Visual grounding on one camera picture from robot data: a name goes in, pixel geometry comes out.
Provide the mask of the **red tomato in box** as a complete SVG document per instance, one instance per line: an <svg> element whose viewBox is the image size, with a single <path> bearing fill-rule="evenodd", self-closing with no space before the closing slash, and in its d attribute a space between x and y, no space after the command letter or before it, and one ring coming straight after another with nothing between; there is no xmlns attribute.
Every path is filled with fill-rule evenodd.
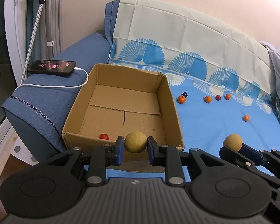
<svg viewBox="0 0 280 224"><path fill-rule="evenodd" d="M100 139L103 139L103 140L109 140L109 136L106 134L106 133L103 133L99 136Z"/></svg>

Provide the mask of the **white door frame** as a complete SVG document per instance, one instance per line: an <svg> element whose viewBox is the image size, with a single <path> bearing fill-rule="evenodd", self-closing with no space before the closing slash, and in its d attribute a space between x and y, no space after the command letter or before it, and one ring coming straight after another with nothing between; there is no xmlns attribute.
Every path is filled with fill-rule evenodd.
<svg viewBox="0 0 280 224"><path fill-rule="evenodd" d="M25 60L26 0L0 0L0 176L14 130L1 108L20 84Z"/></svg>

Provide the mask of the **dark plum fruit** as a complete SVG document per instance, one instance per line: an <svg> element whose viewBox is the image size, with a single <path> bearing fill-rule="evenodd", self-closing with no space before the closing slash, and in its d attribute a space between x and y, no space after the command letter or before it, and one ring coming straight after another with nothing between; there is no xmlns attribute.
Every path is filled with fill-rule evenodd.
<svg viewBox="0 0 280 224"><path fill-rule="evenodd" d="M187 98L187 97L188 97L187 91L184 91L184 92L182 93L182 95L183 95L185 98Z"/></svg>

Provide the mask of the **small orange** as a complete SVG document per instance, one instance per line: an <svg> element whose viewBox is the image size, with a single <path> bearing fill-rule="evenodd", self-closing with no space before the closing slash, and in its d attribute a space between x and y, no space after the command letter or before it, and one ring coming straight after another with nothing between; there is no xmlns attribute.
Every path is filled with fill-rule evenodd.
<svg viewBox="0 0 280 224"><path fill-rule="evenodd" d="M226 94L226 95L225 95L225 99L226 99L226 100L230 100L230 99L231 99L231 95L230 95L230 94Z"/></svg>
<svg viewBox="0 0 280 224"><path fill-rule="evenodd" d="M212 98L211 98L210 96L206 96L206 97L204 98L204 101L205 101L206 103L210 103L210 102L212 101Z"/></svg>
<svg viewBox="0 0 280 224"><path fill-rule="evenodd" d="M248 122L248 121L249 121L249 115L244 115L244 116L243 116L243 120L244 120L245 122Z"/></svg>

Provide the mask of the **yellow cork ball fruit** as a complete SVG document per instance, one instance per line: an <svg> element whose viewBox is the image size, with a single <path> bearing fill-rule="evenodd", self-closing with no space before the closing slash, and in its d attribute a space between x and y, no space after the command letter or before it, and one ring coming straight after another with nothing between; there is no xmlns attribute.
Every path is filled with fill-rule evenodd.
<svg viewBox="0 0 280 224"><path fill-rule="evenodd" d="M147 137L140 131L131 132L124 140L124 147L130 153L140 153L147 147Z"/></svg>

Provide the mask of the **black smartphone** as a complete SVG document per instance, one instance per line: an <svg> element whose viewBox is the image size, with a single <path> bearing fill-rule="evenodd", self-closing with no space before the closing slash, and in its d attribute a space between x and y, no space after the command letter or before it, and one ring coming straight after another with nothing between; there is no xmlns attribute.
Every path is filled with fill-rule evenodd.
<svg viewBox="0 0 280 224"><path fill-rule="evenodd" d="M27 73L68 76L73 73L75 67L76 67L75 61L36 60L27 69Z"/></svg>

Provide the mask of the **blue white fan-pattern sheet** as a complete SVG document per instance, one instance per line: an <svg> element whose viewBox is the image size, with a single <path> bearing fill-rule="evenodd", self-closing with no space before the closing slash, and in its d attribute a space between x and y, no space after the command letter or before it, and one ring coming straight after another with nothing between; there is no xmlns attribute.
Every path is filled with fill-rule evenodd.
<svg viewBox="0 0 280 224"><path fill-rule="evenodd" d="M109 64L167 75L174 98L187 91L186 102L176 105L186 150L217 156L224 138L236 133L256 150L280 151L275 72L263 45L196 10L119 1Z"/></svg>

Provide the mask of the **brown cardboard box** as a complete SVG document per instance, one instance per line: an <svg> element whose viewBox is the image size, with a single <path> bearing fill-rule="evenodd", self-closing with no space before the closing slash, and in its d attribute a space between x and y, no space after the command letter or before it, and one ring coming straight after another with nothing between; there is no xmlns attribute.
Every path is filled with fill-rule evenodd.
<svg viewBox="0 0 280 224"><path fill-rule="evenodd" d="M185 143L169 77L160 72L96 64L62 130L68 148L90 151L140 131L183 151ZM100 139L106 133L109 140Z"/></svg>

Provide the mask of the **grey curtain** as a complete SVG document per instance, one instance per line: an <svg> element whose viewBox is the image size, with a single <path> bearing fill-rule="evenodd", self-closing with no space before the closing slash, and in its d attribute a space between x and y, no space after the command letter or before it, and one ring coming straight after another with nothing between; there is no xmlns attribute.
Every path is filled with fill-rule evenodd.
<svg viewBox="0 0 280 224"><path fill-rule="evenodd" d="M39 0L27 0L26 50L29 48ZM30 63L52 59L62 51L62 0L45 0L38 23Z"/></svg>

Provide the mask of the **white dotted paper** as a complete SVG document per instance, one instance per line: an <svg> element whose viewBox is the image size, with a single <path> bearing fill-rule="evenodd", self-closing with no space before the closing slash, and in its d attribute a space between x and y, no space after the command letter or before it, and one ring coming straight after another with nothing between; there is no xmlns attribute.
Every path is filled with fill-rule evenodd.
<svg viewBox="0 0 280 224"><path fill-rule="evenodd" d="M22 140L18 136L15 137L14 140L15 142L11 149L11 154L28 165L34 166L38 164L38 161L24 145Z"/></svg>

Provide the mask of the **silver black stick pole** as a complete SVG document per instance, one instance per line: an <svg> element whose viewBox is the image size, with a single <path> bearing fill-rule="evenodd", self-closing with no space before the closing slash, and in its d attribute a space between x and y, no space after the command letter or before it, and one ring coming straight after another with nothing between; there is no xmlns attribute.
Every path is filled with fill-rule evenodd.
<svg viewBox="0 0 280 224"><path fill-rule="evenodd" d="M32 55L33 46L34 46L36 33L37 33L38 25L39 25L39 22L40 22L40 17L41 17L41 13L42 13L42 10L43 10L44 3L45 3L45 0L39 0L39 6L38 6L35 22L34 22L34 25L33 25L31 39L30 39L28 52L27 52L27 56L26 56L26 60L25 60L25 65L24 65L24 69L23 69L23 74L21 76L21 81L20 81L19 86L22 86L22 84L23 84L23 82L24 82L24 80L27 76L28 65L29 65L29 62L30 62L31 55Z"/></svg>

